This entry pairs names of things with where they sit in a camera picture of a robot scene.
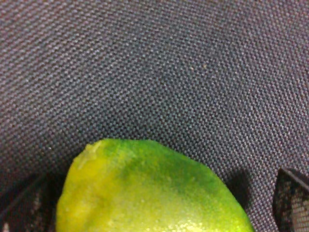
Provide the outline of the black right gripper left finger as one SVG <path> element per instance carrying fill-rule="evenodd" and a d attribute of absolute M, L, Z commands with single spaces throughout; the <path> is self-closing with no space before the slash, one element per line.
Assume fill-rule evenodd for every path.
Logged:
<path fill-rule="evenodd" d="M 2 232 L 46 232 L 52 216 L 45 175 L 31 175 L 0 197 Z"/>

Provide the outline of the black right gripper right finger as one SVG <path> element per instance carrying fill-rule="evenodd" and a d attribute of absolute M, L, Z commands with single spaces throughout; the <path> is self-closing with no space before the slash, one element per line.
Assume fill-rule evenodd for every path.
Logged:
<path fill-rule="evenodd" d="M 280 168 L 272 211 L 280 232 L 309 230 L 309 177 L 292 168 Z"/>

